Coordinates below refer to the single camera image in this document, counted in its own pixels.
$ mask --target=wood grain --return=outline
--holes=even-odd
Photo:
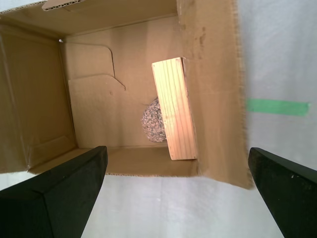
[[[197,158],[181,58],[152,64],[168,149],[172,160]]]

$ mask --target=green tape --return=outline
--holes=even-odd
[[[309,103],[279,101],[269,99],[248,99],[247,111],[256,113],[283,114],[291,116],[306,116]]]

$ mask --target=rock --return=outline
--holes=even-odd
[[[162,113],[160,111],[159,99],[156,98],[144,111],[142,127],[147,138],[152,142],[162,142],[166,140]]]

